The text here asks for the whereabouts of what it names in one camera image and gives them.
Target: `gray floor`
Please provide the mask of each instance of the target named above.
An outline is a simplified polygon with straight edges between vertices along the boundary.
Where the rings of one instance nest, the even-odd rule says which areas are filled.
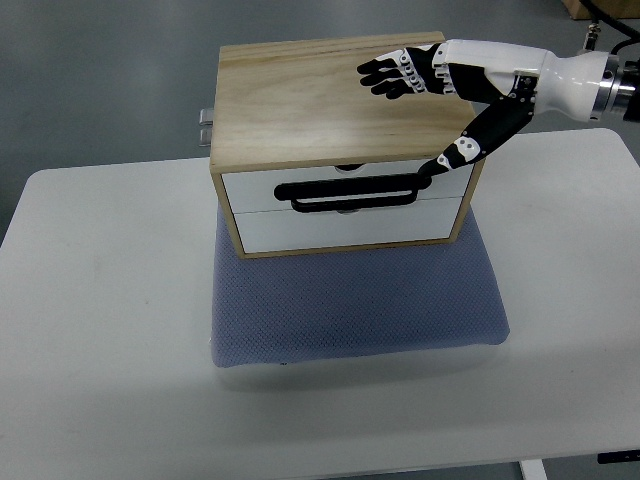
[[[213,105],[221,45],[440,30],[570,56],[586,25],[560,0],[3,0],[0,240],[38,170],[206,156],[197,115]],[[603,30],[600,49],[622,39]],[[584,125],[551,113],[525,131],[593,126],[617,131],[640,158],[640,126],[618,118]],[[595,456],[545,464],[551,480],[640,478],[640,464],[599,466]],[[363,478],[521,477],[505,464]]]

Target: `drawer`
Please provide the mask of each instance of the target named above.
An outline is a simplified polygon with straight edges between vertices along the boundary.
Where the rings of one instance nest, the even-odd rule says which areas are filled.
[[[424,162],[425,160],[404,160],[368,163],[354,171],[343,171],[336,167],[310,167],[224,173],[222,181],[234,213],[288,210],[291,209],[291,203],[277,200],[273,195],[274,188],[281,183],[416,173]],[[472,166],[466,166],[446,175],[433,177],[429,188],[419,192],[418,200],[462,197],[472,170]]]
[[[263,211],[235,214],[234,219],[245,253],[371,245],[447,238],[461,201],[461,197],[419,200],[348,214]]]

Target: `robotic hand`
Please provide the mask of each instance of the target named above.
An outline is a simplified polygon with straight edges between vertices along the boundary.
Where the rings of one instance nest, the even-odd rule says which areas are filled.
[[[640,74],[618,57],[590,51],[558,58],[548,50],[518,45],[449,40],[407,47],[358,67],[374,95],[457,94],[488,103],[436,159],[419,170],[423,178],[475,163],[520,131],[535,114],[557,110],[579,120],[599,120],[604,111],[640,121]]]

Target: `gray cushion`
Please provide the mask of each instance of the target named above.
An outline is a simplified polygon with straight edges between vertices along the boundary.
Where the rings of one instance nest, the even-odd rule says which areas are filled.
[[[239,259],[218,212],[219,367],[499,344],[509,325],[469,211],[453,244]]]

